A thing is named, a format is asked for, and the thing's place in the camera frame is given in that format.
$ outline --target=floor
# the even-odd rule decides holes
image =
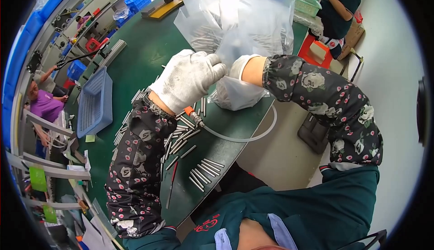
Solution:
[[[313,45],[311,51],[318,57],[324,57],[322,50]],[[340,74],[346,60],[333,60],[330,70]],[[345,69],[343,76],[348,78]],[[322,155],[315,154],[297,136],[297,131],[306,118],[307,111],[297,104],[274,101],[277,110],[277,122],[274,129],[264,138],[248,143],[236,162],[244,170],[251,172],[276,191],[306,188],[315,174],[320,181],[321,175],[316,172]],[[273,121],[273,111],[270,110],[259,125],[257,134],[263,133]],[[195,228],[188,218],[177,229],[177,237],[182,241]]]

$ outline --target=cardboard box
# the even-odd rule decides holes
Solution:
[[[361,23],[357,23],[357,21],[353,18],[350,30],[348,30],[347,35],[345,36],[345,45],[342,48],[341,55],[339,55],[338,60],[344,59],[349,53],[352,47],[355,47],[361,35],[365,32],[365,28]]]

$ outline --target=white wall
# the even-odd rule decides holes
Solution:
[[[354,82],[369,97],[384,139],[371,232],[391,232],[411,198],[422,163],[416,97],[423,62],[398,0],[364,0],[360,11],[366,32],[355,50],[365,62]],[[349,78],[357,64],[352,56]]]

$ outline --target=purple shirt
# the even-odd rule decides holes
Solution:
[[[30,112],[53,123],[63,109],[63,102],[53,99],[53,94],[39,90],[38,99],[30,101]]]
[[[83,22],[86,22],[88,18],[90,18],[90,16],[84,16],[84,17],[82,17]],[[80,29],[81,24],[77,22],[77,30]]]

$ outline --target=black floral sleeve cover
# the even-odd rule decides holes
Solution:
[[[330,167],[345,171],[381,164],[383,138],[374,108],[344,77],[295,55],[275,55],[266,59],[263,86],[278,101],[294,101],[330,127]]]
[[[161,219],[160,159],[176,120],[148,96],[133,103],[128,129],[114,151],[104,188],[111,224],[121,238],[158,231]]]

